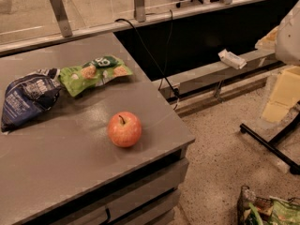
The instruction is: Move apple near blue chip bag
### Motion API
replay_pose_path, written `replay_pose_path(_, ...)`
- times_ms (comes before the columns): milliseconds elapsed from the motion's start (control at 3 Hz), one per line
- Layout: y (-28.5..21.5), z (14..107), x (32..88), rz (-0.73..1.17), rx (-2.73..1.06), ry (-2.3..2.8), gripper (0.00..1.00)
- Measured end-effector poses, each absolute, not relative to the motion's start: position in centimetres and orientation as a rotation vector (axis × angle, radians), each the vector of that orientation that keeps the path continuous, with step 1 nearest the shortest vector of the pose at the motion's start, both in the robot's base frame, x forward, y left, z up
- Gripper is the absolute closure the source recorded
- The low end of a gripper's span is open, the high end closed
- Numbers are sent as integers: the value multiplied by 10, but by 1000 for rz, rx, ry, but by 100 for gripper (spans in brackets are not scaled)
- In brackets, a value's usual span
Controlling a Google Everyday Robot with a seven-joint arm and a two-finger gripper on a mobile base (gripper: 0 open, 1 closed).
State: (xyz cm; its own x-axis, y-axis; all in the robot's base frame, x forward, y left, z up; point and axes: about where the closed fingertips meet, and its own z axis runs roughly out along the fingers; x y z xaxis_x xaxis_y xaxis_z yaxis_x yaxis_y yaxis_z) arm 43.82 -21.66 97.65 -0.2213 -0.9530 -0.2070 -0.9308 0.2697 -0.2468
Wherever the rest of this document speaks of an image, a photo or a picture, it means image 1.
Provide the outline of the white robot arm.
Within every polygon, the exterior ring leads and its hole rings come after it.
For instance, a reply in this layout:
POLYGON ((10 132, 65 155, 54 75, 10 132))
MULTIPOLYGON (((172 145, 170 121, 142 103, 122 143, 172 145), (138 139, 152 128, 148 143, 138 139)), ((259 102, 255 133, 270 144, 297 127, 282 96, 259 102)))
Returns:
POLYGON ((269 123, 278 123, 300 100, 300 0, 255 48, 274 51, 276 59, 288 66, 277 75, 261 115, 269 123))

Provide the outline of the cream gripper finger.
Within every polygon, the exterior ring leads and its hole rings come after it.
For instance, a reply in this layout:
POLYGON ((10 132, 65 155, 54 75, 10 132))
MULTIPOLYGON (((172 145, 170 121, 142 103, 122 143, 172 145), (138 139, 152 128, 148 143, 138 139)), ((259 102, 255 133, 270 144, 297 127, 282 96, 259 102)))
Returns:
POLYGON ((280 122, 300 100, 300 67, 288 67, 279 72, 270 97, 263 109, 262 119, 280 122))
POLYGON ((278 27, 276 26, 273 28, 267 35, 259 39, 256 44, 255 48, 259 50, 271 50, 275 49, 275 43, 278 34, 278 27))

